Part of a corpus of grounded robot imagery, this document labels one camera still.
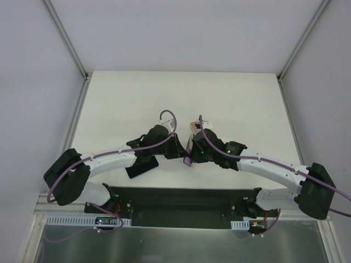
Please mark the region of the purple smartphone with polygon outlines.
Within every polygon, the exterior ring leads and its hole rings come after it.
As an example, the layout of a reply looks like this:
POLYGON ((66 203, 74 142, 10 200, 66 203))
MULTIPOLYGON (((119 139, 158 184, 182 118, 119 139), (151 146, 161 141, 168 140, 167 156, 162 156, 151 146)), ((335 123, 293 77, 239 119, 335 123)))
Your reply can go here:
POLYGON ((184 163, 186 166, 191 167, 192 164, 193 164, 193 162, 192 162, 192 160, 191 160, 191 158, 190 158, 191 150, 190 150, 189 144, 187 144, 187 146, 186 146, 186 153, 187 153, 187 155, 183 158, 183 163, 184 163))

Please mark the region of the pink phone case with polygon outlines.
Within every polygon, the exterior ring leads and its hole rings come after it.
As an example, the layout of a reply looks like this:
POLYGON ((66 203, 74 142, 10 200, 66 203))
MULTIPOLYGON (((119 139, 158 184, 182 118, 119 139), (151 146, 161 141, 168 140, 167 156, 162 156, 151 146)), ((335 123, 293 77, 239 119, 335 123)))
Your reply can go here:
POLYGON ((198 132, 201 131, 201 127, 199 121, 194 121, 190 123, 190 130, 193 136, 195 136, 198 132))

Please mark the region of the blue smartphone black screen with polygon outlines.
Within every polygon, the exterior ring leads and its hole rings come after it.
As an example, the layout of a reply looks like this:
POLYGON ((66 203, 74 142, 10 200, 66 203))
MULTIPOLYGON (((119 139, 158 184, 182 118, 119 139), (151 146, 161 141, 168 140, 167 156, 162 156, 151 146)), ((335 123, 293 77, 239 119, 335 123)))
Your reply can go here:
POLYGON ((125 168, 130 179, 134 179, 158 167, 158 161, 155 156, 138 157, 131 167, 125 168))

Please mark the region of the beige phone with case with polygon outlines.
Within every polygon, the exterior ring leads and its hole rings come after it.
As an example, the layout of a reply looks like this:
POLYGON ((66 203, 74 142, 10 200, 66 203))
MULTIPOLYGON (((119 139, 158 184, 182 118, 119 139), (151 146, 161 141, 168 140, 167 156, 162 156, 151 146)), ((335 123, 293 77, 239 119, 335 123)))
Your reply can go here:
POLYGON ((188 139, 188 143, 187 144, 189 144, 189 146, 190 146, 190 150, 192 150, 192 146, 193 146, 193 135, 192 135, 192 133, 190 133, 189 134, 189 139, 188 139))

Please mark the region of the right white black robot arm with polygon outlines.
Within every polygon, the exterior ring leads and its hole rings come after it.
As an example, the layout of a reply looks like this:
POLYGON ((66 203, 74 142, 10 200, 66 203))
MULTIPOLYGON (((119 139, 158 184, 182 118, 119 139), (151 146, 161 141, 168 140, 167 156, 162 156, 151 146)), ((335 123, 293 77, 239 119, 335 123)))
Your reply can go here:
POLYGON ((327 218, 335 184, 323 165, 313 163, 307 167, 269 160, 244 144, 223 142, 210 129, 201 130, 198 124, 191 130, 189 150, 192 162, 213 162, 223 169, 255 174, 283 186, 275 190, 253 189, 254 194, 248 197, 243 208, 250 217, 272 209, 299 209, 314 219, 327 218))

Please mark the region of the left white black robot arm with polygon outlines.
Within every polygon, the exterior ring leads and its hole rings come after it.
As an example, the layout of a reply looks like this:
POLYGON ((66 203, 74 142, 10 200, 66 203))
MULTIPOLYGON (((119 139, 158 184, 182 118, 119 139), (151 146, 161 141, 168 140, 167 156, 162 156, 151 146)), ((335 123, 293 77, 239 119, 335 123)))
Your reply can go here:
POLYGON ((65 206, 81 201, 103 213, 116 213, 119 200, 112 187, 105 182, 93 183, 90 178, 124 168, 132 179, 158 167, 156 156, 178 159, 187 155, 174 129, 165 125, 156 125, 147 134, 103 153, 82 155, 70 148, 43 176, 49 187, 47 202, 65 206))

